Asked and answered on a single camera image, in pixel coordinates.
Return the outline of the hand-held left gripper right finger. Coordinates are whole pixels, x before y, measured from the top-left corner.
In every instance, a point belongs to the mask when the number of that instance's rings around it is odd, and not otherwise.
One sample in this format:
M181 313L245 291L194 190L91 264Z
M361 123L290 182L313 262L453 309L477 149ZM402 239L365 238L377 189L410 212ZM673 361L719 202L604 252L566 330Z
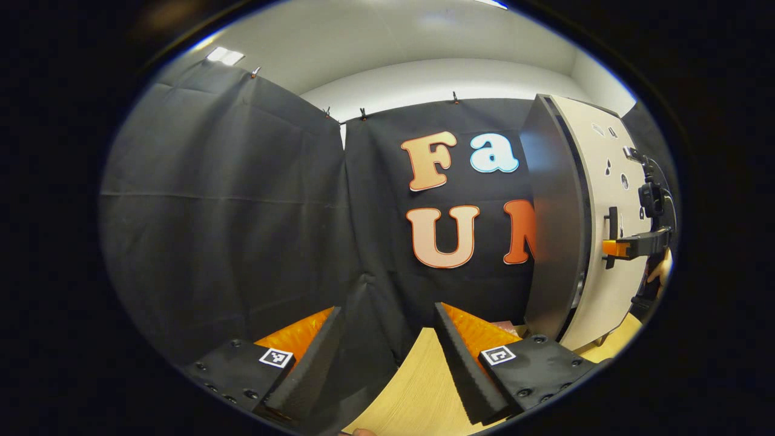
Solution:
M443 302L434 330L471 424L493 424L524 413L602 370L542 334L521 339Z

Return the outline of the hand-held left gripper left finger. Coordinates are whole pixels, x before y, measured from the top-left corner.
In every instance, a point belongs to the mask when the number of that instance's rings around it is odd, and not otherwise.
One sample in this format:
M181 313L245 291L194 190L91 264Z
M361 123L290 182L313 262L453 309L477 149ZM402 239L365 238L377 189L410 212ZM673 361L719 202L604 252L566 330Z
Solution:
M227 340L183 371L244 411L279 424L298 424L326 383L343 321L341 307L332 306L254 342Z

